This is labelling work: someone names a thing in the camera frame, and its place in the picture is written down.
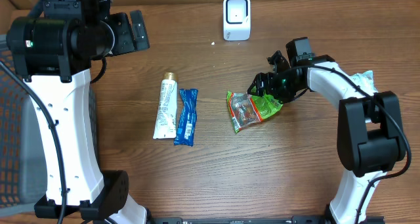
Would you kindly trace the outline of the white tube with gold cap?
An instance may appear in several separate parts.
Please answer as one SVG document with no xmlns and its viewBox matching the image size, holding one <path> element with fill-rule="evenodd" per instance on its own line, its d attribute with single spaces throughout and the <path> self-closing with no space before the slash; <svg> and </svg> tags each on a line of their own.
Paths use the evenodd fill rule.
<svg viewBox="0 0 420 224">
<path fill-rule="evenodd" d="M 177 134 L 177 75 L 166 72 L 161 81 L 153 139 L 174 139 Z"/>
</svg>

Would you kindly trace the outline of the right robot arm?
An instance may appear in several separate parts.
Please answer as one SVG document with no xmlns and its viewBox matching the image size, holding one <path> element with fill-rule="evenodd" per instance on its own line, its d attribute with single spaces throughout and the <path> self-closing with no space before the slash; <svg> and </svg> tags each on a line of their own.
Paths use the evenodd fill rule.
<svg viewBox="0 0 420 224">
<path fill-rule="evenodd" d="M 398 97 L 356 82 L 328 55 L 286 58 L 276 51 L 267 61 L 273 71 L 257 74 L 249 94 L 271 95 L 285 104 L 310 90 L 338 110 L 337 153 L 345 170 L 324 223 L 365 223 L 379 182 L 402 175 L 411 164 Z"/>
</svg>

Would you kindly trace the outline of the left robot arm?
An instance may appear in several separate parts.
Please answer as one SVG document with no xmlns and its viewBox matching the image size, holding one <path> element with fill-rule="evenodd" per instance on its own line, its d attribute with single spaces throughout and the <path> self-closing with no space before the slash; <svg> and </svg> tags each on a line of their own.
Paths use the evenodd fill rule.
<svg viewBox="0 0 420 224">
<path fill-rule="evenodd" d="M 31 97 L 47 165 L 38 218 L 147 224 L 129 195 L 127 172 L 101 171 L 89 112 L 91 64 L 149 48 L 140 11 L 110 12 L 111 0 L 40 0 L 6 35 L 9 76 Z"/>
</svg>

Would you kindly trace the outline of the blue snack wrapper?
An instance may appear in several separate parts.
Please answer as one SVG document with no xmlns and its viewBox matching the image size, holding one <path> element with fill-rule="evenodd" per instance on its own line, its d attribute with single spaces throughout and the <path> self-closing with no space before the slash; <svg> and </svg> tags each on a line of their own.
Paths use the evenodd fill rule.
<svg viewBox="0 0 420 224">
<path fill-rule="evenodd" d="M 180 114 L 177 135 L 174 145 L 194 145 L 194 132 L 197 122 L 197 89 L 181 89 L 179 91 L 183 102 L 183 109 Z"/>
</svg>

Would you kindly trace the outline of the green snack bag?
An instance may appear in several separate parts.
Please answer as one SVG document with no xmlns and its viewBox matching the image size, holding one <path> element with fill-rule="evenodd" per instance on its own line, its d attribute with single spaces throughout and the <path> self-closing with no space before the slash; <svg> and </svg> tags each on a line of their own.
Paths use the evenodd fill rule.
<svg viewBox="0 0 420 224">
<path fill-rule="evenodd" d="M 283 106 L 271 95 L 262 97 L 227 91 L 226 102 L 234 132 L 254 123 L 261 123 L 279 112 Z"/>
</svg>

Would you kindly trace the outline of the light blue tissue pack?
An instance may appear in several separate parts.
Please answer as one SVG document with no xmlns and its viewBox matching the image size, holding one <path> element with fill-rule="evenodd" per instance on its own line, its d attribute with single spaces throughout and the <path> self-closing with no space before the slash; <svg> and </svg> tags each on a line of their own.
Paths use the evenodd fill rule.
<svg viewBox="0 0 420 224">
<path fill-rule="evenodd" d="M 370 95 L 377 93 L 378 90 L 374 84 L 374 75 L 372 70 L 368 70 L 364 73 L 356 73 L 350 77 L 352 81 L 360 86 L 360 88 L 369 93 Z"/>
</svg>

